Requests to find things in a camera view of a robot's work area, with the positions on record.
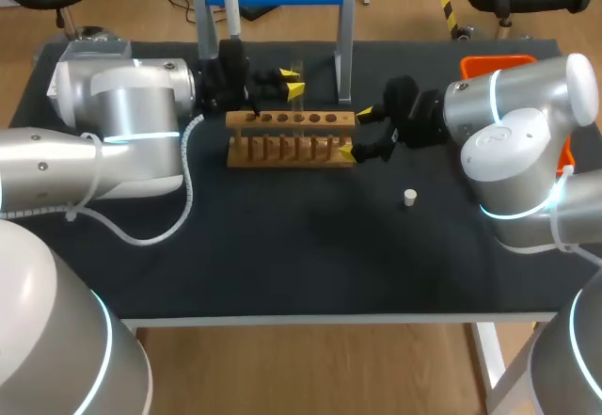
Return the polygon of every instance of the orange container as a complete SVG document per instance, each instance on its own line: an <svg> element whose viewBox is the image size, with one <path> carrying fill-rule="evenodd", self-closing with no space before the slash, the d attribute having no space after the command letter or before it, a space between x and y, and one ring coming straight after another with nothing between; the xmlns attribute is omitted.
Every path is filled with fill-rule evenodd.
<svg viewBox="0 0 602 415"><path fill-rule="evenodd" d="M518 65L531 64L537 59L527 55L507 55L507 56L467 56L460 61L460 71L462 79L476 78L484 74L492 73L495 70L506 70ZM562 175L564 166L575 165L575 158L571 153L571 136L564 142L556 175Z"/></svg>

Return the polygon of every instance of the white bottle cap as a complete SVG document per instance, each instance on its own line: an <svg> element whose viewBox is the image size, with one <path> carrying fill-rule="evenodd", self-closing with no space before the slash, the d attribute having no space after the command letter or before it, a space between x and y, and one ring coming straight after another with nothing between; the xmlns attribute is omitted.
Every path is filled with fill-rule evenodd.
<svg viewBox="0 0 602 415"><path fill-rule="evenodd" d="M405 189L404 191L404 204L405 206L412 206L416 201L418 193L414 189Z"/></svg>

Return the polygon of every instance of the glowing blue ring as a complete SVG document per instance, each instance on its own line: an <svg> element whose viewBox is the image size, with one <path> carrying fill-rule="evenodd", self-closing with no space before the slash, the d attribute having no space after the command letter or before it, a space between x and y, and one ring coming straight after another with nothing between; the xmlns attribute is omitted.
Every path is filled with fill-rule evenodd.
<svg viewBox="0 0 602 415"><path fill-rule="evenodd" d="M528 211L524 211L523 213L518 213L516 215L494 215L493 213L489 213L484 207L481 205L481 211L483 211L489 217L493 217L494 219L500 220L512 220L512 219L520 219L521 217L527 217L528 215L534 215L540 210L543 210L547 206L551 206L552 204L558 203L562 198L562 189L564 188L564 184L566 183L566 178L560 178L549 191L549 196L547 199L542 201L539 205L534 208L531 208Z"/></svg>
<svg viewBox="0 0 602 415"><path fill-rule="evenodd" d="M103 363L101 363L101 369L98 372L98 375L96 376L96 380L92 384L90 391L87 393L86 398L84 399L80 407L77 408L77 410L75 410L73 415L82 415L89 407L90 403L94 399L94 396L96 396L96 393L98 393L98 389L101 387L104 376L106 375L106 370L109 367L109 360L111 359L111 350L113 349L113 327L111 326L109 310L106 309L106 306L96 295L96 293L92 293L96 296L101 305L101 308L103 309L104 321L106 322L106 348L104 349Z"/></svg>
<svg viewBox="0 0 602 415"><path fill-rule="evenodd" d="M547 199L542 201L539 205L537 205L535 208L531 208L529 211L525 211L523 213L518 213L517 215L494 215L493 213L489 213L487 210L485 210L482 205L481 205L481 211L483 211L489 217L493 217L494 219L501 219L501 220L520 219L521 217L527 217L528 215L534 215L539 210L543 210L549 204L550 200L551 200L551 197L548 197Z"/></svg>
<svg viewBox="0 0 602 415"><path fill-rule="evenodd" d="M493 120L495 123L499 123L499 112L498 112L498 102L496 100L496 82L498 81L498 75L501 70L496 70L491 75L491 79L489 80L489 104L491 104L491 114L493 115Z"/></svg>
<svg viewBox="0 0 602 415"><path fill-rule="evenodd" d="M592 373L590 373L590 370L587 369L587 365L585 364L585 361L583 360L583 357L581 356L581 353L579 352L579 348L577 346L577 337L575 336L575 307L577 306L577 300L579 299L579 296L581 295L581 291L582 290L579 290L579 292L575 296L575 300L573 301L573 306L571 307L571 314L569 315L569 319L568 319L568 328L569 328L568 333L569 333L569 337L571 339L571 346L573 347L573 353L575 354L575 360L577 361L577 365L579 365L579 369L583 373L583 376L585 377L585 380L587 381L587 383L590 384L590 387L592 388L594 393L597 395L597 397L600 400L602 400L602 389L600 389L600 386L595 382L595 379L592 376Z"/></svg>
<svg viewBox="0 0 602 415"><path fill-rule="evenodd" d="M130 142L131 140L162 139L164 137L180 137L180 133L177 131L169 131L159 133L138 133L136 135L109 136L104 138L104 142Z"/></svg>

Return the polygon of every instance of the wooden test tube rack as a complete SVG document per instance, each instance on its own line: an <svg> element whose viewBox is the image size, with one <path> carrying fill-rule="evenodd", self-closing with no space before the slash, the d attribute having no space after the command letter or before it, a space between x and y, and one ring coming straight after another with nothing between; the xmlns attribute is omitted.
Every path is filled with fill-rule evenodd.
<svg viewBox="0 0 602 415"><path fill-rule="evenodd" d="M259 117L250 111L229 112L226 127L234 130L228 150L230 168L348 168L354 164L339 151L341 146L352 145L353 112L263 111ZM266 134L269 130L279 130L279 134ZM313 135L312 130L323 135ZM324 131L332 134L324 136Z"/></svg>

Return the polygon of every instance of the black table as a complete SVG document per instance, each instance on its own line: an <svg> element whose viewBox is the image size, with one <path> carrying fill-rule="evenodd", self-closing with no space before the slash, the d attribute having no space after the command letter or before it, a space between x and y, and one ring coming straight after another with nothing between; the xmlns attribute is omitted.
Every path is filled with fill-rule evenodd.
<svg viewBox="0 0 602 415"><path fill-rule="evenodd" d="M45 96L62 51L61 46L45 49L12 127L64 129ZM306 109L349 109L336 104L332 44L250 43L247 51L255 69L288 68L302 56ZM193 60L196 52L191 43L133 44L133 55L140 58ZM460 78L463 56L559 53L551 40L357 43L351 109L378 102L387 80L405 73L422 88L444 89ZM382 128L358 128L356 137L376 138ZM309 315L288 319L314 321L315 315L350 321L431 315L469 321L483 319L479 313L489 320L504 313L549 317L596 270L559 251L522 256L500 246L467 187L453 145L420 151L400 147L387 164L373 160L351 169L231 169L226 168L228 140L223 119L206 121L193 134L189 156L196 203L183 228L160 245L128 246L82 215L73 223L61 215L21 223L62 256L117 316L139 320L140 326L152 326L158 318L165 323L156 325L173 318L215 324L231 316ZM577 171L602 166L597 128L573 135L573 153ZM399 207L407 188L419 194L410 210ZM179 191L90 206L144 238L166 230L183 201ZM602 247L591 251L601 254Z"/></svg>

